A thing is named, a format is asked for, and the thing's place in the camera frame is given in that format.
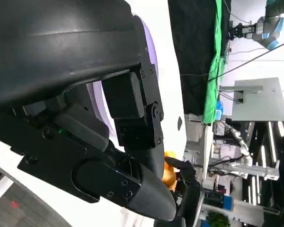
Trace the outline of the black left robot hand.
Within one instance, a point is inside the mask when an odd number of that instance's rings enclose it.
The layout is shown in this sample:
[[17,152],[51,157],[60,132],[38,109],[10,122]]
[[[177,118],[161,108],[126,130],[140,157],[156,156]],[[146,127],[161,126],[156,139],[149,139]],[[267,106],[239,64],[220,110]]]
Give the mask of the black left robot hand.
[[89,203],[171,221],[164,118],[124,0],[0,0],[0,141],[20,170]]

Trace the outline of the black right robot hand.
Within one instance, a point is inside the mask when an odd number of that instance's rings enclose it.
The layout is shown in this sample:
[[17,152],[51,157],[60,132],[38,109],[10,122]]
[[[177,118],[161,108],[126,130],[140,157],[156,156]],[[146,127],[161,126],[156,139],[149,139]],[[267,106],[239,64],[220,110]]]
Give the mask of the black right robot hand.
[[176,189],[172,193],[177,201],[181,198],[181,202],[177,204],[176,216],[182,217],[185,220],[187,227],[194,224],[197,205],[200,198],[201,186],[196,180],[196,171],[189,161],[180,161],[172,157],[166,157],[165,161],[171,167],[179,170],[176,173]]

